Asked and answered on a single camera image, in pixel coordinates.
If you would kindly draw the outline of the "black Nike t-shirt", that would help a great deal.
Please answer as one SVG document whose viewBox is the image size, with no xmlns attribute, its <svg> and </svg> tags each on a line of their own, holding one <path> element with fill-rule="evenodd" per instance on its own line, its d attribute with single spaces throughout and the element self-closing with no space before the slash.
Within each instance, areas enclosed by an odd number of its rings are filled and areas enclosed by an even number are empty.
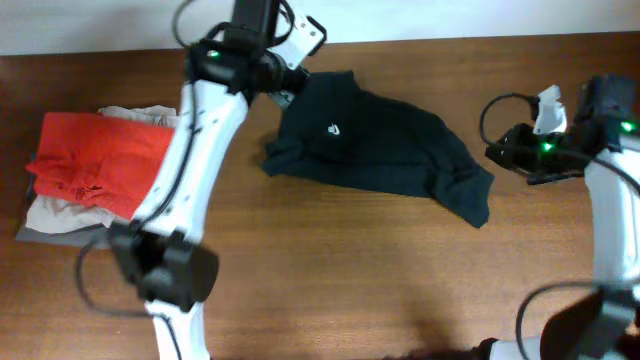
<svg viewBox="0 0 640 360">
<path fill-rule="evenodd" d="M 360 190 L 431 198 L 475 228 L 490 217 L 493 175 L 437 115 L 314 73 L 283 112 L 263 170 Z"/>
</svg>

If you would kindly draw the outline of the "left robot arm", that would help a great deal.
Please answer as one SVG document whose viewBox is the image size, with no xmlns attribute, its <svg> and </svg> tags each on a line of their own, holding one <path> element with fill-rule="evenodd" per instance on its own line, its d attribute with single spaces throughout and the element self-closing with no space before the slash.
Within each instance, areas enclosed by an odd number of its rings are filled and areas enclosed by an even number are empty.
<svg viewBox="0 0 640 360">
<path fill-rule="evenodd" d="M 230 20 L 186 45 L 179 122 L 155 181 L 107 242 L 144 302 L 163 359 L 207 359 L 204 303 L 219 258 L 201 244 L 227 149 L 259 94 L 287 107 L 326 29 L 286 0 L 237 1 Z"/>
</svg>

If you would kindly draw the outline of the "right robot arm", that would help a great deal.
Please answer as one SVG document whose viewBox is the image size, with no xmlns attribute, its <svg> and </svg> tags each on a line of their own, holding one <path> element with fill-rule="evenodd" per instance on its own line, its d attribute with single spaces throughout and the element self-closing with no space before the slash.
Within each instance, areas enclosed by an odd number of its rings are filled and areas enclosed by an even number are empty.
<svg viewBox="0 0 640 360">
<path fill-rule="evenodd" d="M 522 95 L 532 125 L 518 124 L 500 139 L 485 138 L 485 155 L 530 185 L 581 178 L 593 217 L 594 270 L 531 291 L 519 306 L 512 341 L 483 345 L 488 359 L 636 359 L 639 336 L 639 120 L 636 85 L 625 76 L 594 76 L 581 88 L 572 121 L 557 86 Z M 551 316 L 542 333 L 523 335 L 528 306 L 546 292 L 586 289 L 588 295 Z"/>
</svg>

